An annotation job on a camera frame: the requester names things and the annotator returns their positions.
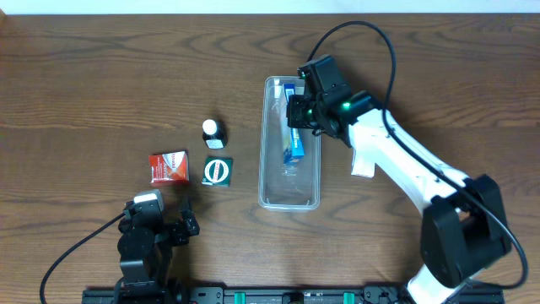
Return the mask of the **white green medicine box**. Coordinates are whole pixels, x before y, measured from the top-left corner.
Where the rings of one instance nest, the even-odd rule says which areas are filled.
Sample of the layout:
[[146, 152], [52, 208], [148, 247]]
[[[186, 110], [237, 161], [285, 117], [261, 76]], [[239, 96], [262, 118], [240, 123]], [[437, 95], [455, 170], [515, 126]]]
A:
[[375, 176], [375, 162], [372, 153], [366, 149], [355, 149], [351, 164], [351, 175], [365, 178]]

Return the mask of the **red orange box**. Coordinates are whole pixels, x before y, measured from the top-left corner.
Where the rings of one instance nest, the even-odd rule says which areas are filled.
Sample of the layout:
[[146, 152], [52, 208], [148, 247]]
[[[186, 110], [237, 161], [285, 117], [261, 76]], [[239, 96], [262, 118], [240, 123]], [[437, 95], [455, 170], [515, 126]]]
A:
[[186, 151], [150, 155], [150, 184], [154, 187], [166, 184], [189, 183], [189, 164]]

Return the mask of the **dark bottle white cap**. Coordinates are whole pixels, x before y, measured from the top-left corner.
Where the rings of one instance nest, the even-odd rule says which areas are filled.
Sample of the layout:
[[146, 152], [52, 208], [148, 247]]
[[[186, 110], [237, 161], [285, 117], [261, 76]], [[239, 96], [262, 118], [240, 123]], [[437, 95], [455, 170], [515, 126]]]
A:
[[224, 128], [213, 119], [202, 123], [202, 139], [210, 149], [223, 149], [227, 144]]

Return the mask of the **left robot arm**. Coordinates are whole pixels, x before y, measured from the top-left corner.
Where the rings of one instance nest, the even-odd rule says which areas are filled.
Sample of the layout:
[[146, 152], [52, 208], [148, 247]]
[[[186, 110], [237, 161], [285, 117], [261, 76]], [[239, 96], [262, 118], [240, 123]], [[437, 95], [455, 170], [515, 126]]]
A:
[[174, 247], [186, 245], [200, 232], [188, 199], [181, 203], [180, 218], [166, 222], [163, 200], [156, 194], [139, 195], [127, 203], [118, 229], [122, 287], [120, 302], [175, 302], [178, 284], [168, 278]]

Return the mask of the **blue tall box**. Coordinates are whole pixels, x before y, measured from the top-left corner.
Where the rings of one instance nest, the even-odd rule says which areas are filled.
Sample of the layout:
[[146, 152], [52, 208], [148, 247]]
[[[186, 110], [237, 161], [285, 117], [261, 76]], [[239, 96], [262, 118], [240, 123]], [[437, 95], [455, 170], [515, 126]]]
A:
[[287, 83], [283, 85], [284, 98], [282, 99], [280, 109], [280, 128], [283, 146], [283, 163], [285, 165], [294, 165], [305, 156], [304, 146], [300, 138], [299, 130], [297, 128], [291, 128], [288, 125], [287, 105], [289, 103], [289, 97], [294, 94], [294, 83]]

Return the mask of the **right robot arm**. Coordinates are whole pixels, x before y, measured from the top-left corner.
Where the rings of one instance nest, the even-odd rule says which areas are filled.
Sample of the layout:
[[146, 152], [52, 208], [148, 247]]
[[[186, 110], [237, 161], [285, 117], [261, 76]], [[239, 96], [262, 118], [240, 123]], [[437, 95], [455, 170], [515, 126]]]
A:
[[293, 95], [288, 124], [326, 133], [354, 149], [353, 169], [373, 176], [380, 167], [422, 216], [422, 268], [406, 284], [409, 303], [497, 303], [503, 287], [478, 282], [480, 272], [507, 255], [515, 238], [498, 184], [472, 179], [408, 135], [372, 95]]

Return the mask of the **dark green square box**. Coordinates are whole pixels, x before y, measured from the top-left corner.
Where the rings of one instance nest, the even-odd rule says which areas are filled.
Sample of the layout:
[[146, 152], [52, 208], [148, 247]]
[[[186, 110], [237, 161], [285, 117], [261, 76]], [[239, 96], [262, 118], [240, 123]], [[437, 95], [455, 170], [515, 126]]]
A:
[[209, 156], [205, 160], [202, 184], [213, 187], [229, 187], [233, 160]]

